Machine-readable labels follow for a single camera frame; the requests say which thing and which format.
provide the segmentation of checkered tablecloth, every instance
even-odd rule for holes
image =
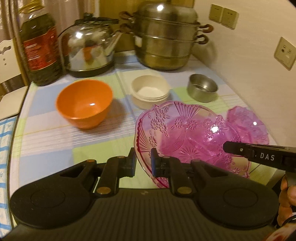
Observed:
[[[7,170],[12,134],[17,117],[0,120],[0,237],[11,229],[8,210]]]
[[[187,104],[202,104],[225,117],[229,108],[246,104],[199,60],[191,57],[182,69],[160,72],[141,65],[134,52],[119,53],[115,67],[103,75],[92,77],[107,83],[114,100],[107,118],[97,128],[81,131],[64,120],[55,109],[59,92],[76,81],[69,75],[57,82],[37,87],[31,84],[19,116],[10,165],[10,194],[20,186],[43,178],[86,159],[105,162],[117,155],[127,155],[133,147],[135,123],[142,110],[133,105],[129,85],[141,75],[164,77],[169,83],[172,100]],[[217,100],[199,103],[188,96],[186,86],[191,74],[204,74],[219,87]],[[251,178],[266,184],[275,169],[252,165]],[[120,187],[156,188],[137,163],[134,178],[122,178]]]

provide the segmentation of blue checkered cloth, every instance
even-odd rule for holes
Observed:
[[[7,165],[16,119],[17,117],[11,117],[0,120],[0,237],[5,236],[11,230],[8,210]]]

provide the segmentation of brass rivet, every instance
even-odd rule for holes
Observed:
[[[109,188],[109,187],[99,187],[96,190],[96,192],[99,193],[99,194],[109,194],[111,192],[111,188]]]
[[[180,194],[190,194],[192,193],[192,189],[190,187],[179,187],[177,192]]]

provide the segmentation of finger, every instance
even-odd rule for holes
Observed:
[[[296,206],[296,186],[292,186],[288,188],[287,197],[290,204],[293,206]]]
[[[279,203],[281,204],[281,206],[283,207],[290,207],[291,204],[289,202],[288,199],[288,194],[287,194],[288,190],[283,190],[281,191],[281,193],[279,194]]]
[[[286,190],[288,188],[288,182],[286,176],[281,180],[281,190]]]
[[[280,205],[279,207],[279,215],[277,218],[278,224],[282,225],[285,220],[292,216],[292,208],[283,207]]]

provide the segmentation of electrical outlet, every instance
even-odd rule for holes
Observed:
[[[274,52],[274,57],[288,70],[291,70],[296,60],[296,47],[281,37]]]
[[[209,19],[220,23],[222,12],[223,12],[223,7],[212,4],[210,14],[209,14]]]
[[[221,23],[231,29],[235,29],[239,13],[228,8],[224,8]]]

